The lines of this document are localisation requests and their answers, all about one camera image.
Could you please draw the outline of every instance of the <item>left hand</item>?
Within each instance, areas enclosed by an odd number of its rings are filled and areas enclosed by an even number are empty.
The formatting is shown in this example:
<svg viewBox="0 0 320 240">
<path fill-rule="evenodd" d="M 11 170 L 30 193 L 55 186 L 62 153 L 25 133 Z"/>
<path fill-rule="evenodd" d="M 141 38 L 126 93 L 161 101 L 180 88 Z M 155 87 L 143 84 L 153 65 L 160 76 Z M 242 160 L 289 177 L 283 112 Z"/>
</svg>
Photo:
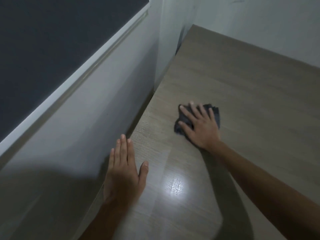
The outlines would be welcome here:
<svg viewBox="0 0 320 240">
<path fill-rule="evenodd" d="M 115 149 L 111 149 L 108 171 L 103 187 L 106 203 L 117 201 L 122 209 L 128 209 L 140 198 L 145 186 L 149 165 L 144 161 L 137 172 L 134 145 L 125 135 L 117 140 Z"/>
</svg>

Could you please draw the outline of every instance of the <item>wooden desk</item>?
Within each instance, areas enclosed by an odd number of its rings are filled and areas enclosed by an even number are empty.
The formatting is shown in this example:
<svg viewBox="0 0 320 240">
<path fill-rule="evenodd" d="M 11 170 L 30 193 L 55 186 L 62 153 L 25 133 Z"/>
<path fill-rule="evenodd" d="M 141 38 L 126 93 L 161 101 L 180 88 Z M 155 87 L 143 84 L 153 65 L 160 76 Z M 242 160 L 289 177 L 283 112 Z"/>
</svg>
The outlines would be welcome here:
<svg viewBox="0 0 320 240">
<path fill-rule="evenodd" d="M 226 144 L 320 204 L 319 79 L 318 68 L 193 26 L 131 137 L 149 174 L 115 239 L 284 239 L 174 122 L 180 103 L 218 106 Z"/>
</svg>

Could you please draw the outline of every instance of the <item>forearm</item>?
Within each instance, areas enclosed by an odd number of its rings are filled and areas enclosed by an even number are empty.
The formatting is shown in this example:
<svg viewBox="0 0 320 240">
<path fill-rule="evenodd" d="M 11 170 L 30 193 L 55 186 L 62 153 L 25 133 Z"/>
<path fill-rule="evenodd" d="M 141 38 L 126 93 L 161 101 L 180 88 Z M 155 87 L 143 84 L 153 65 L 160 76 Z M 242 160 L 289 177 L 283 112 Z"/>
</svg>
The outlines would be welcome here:
<svg viewBox="0 0 320 240">
<path fill-rule="evenodd" d="M 319 238 L 320 207 L 317 204 L 222 142 L 209 151 L 226 166 L 250 200 L 286 238 Z"/>
<path fill-rule="evenodd" d="M 125 217 L 127 209 L 119 207 L 116 201 L 101 206 L 97 216 L 84 231 L 79 240 L 112 239 L 118 225 Z"/>
</svg>

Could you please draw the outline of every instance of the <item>finger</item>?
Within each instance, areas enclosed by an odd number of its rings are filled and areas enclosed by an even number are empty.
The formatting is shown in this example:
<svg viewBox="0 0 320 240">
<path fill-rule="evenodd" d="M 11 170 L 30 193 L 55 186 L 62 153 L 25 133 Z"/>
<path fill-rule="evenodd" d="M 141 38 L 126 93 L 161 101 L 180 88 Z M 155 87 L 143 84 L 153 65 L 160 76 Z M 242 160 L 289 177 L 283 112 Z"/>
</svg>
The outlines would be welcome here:
<svg viewBox="0 0 320 240">
<path fill-rule="evenodd" d="M 131 139 L 128 139 L 127 147 L 128 147 L 128 165 L 129 167 L 135 168 L 136 162 L 134 159 L 134 144 Z"/>
<path fill-rule="evenodd" d="M 148 172 L 149 172 L 149 163 L 148 161 L 144 161 L 141 164 L 140 171 L 139 171 L 139 182 L 138 182 L 139 196 L 142 194 L 144 188 L 146 187 Z"/>
<path fill-rule="evenodd" d="M 109 156 L 109 164 L 108 164 L 107 172 L 109 172 L 113 168 L 114 162 L 115 162 L 115 150 L 114 148 L 112 148 Z"/>
<path fill-rule="evenodd" d="M 215 121 L 215 119 L 214 119 L 214 111 L 212 110 L 212 108 L 209 108 L 209 114 L 210 114 L 210 119 Z"/>
<path fill-rule="evenodd" d="M 120 139 L 117 140 L 117 145 L 114 149 L 114 167 L 120 165 L 120 148 L 121 148 L 121 141 Z"/>
<path fill-rule="evenodd" d="M 124 134 L 121 135 L 120 165 L 128 165 L 128 162 L 127 162 L 127 139 Z"/>
<path fill-rule="evenodd" d="M 187 137 L 189 137 L 189 139 L 191 140 L 194 137 L 195 132 L 182 121 L 179 121 L 178 124 L 182 127 Z"/>
<path fill-rule="evenodd" d="M 197 119 L 203 118 L 202 115 L 200 114 L 199 110 L 195 107 L 195 105 L 192 101 L 190 102 L 190 107 L 191 107 L 191 109 Z"/>
<path fill-rule="evenodd" d="M 207 113 L 207 111 L 205 110 L 205 108 L 203 107 L 202 104 L 199 104 L 199 107 L 200 107 L 200 111 L 202 113 L 202 116 L 205 118 L 205 119 L 209 119 L 209 115 Z"/>
<path fill-rule="evenodd" d="M 186 117 L 188 117 L 189 120 L 192 121 L 193 124 L 197 121 L 197 118 L 194 117 L 193 114 L 190 113 L 184 106 L 180 105 L 180 110 Z"/>
</svg>

